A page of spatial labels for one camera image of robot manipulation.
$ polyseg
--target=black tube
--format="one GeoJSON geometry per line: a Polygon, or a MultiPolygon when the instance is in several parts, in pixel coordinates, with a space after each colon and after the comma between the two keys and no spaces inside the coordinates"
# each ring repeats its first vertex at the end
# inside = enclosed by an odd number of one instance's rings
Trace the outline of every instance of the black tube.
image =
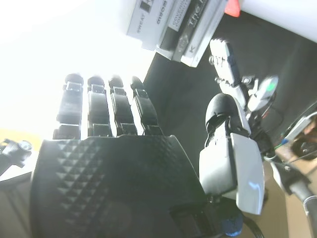
{"type": "Polygon", "coordinates": [[[292,184],[290,189],[303,203],[306,216],[310,223],[311,235],[313,238],[317,238],[317,196],[313,194],[303,181],[292,184]]]}

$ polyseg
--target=yellow surface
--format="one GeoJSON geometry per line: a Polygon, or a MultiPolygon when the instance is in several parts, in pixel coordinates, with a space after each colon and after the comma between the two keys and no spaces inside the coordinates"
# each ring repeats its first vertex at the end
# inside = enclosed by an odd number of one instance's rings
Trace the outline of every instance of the yellow surface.
{"type": "Polygon", "coordinates": [[[10,140],[14,140],[16,142],[19,142],[21,140],[27,140],[32,144],[33,150],[35,151],[40,150],[40,147],[43,141],[43,139],[39,135],[36,135],[36,134],[31,134],[25,131],[16,131],[11,129],[0,128],[0,142],[6,138],[10,140]]]}

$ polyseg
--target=green light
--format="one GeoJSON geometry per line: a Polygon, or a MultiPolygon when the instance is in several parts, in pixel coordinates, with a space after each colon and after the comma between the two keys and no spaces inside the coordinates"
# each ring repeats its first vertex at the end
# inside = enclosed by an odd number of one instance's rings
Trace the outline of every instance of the green light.
{"type": "Polygon", "coordinates": [[[275,89],[275,83],[270,83],[267,87],[267,91],[270,92],[275,89]]]}

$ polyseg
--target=bright light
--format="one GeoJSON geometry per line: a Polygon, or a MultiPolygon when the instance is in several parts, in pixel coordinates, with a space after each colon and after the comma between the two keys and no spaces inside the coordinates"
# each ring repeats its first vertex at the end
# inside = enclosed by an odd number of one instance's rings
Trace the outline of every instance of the bright light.
{"type": "Polygon", "coordinates": [[[52,134],[64,78],[144,80],[154,57],[124,36],[109,1],[0,1],[0,127],[52,134]]]}

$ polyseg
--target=diamond pattern texture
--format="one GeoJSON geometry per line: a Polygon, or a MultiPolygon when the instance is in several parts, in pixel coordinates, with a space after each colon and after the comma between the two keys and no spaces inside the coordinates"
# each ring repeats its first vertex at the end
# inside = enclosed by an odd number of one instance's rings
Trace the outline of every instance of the diamond pattern texture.
{"type": "Polygon", "coordinates": [[[35,238],[177,238],[171,208],[204,202],[174,136],[44,141],[31,227],[35,238]]]}

